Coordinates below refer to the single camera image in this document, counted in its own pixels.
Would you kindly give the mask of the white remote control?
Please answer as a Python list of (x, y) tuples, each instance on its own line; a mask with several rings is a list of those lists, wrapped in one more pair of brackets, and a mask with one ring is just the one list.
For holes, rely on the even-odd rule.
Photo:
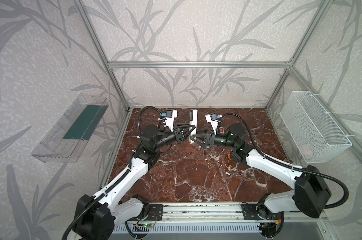
[(191, 137), (197, 134), (197, 123), (198, 123), (198, 110), (197, 109), (191, 109), (190, 110), (190, 125), (194, 125), (195, 128), (191, 132), (191, 135), (189, 136), (189, 142), (194, 143), (194, 141), (191, 140)]

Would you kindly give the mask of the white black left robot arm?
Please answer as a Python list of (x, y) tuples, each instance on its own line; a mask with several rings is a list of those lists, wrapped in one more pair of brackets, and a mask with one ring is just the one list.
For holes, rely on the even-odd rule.
[(125, 169), (94, 195), (80, 198), (73, 222), (62, 239), (66, 240), (74, 231), (84, 240), (107, 240), (116, 227), (134, 217), (145, 216), (144, 199), (131, 198), (125, 203), (120, 200), (156, 164), (160, 148), (174, 142), (181, 144), (195, 128), (195, 125), (179, 125), (172, 131), (161, 132), (155, 125), (147, 126)]

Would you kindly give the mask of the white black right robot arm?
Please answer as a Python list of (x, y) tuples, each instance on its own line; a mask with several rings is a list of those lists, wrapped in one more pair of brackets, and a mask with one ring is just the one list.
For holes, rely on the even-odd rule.
[(302, 212), (311, 218), (319, 218), (331, 191), (319, 170), (313, 166), (300, 167), (285, 163), (261, 153), (246, 142), (247, 133), (240, 124), (232, 125), (226, 134), (200, 130), (195, 142), (203, 148), (211, 146), (231, 147), (231, 157), (239, 163), (261, 170), (290, 187), (290, 191), (267, 194), (259, 201), (261, 212)]

